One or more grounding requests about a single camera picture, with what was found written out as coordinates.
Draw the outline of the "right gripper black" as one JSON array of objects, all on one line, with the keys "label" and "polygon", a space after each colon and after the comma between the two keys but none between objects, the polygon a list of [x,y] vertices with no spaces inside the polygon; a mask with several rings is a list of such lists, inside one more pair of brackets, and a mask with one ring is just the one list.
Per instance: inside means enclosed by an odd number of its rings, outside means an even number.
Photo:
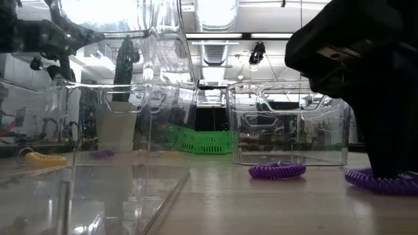
[{"label": "right gripper black", "polygon": [[[353,87],[417,66],[417,1],[332,0],[293,33],[285,64],[311,88],[345,97]],[[417,95],[350,95],[375,178],[417,171]]]}]

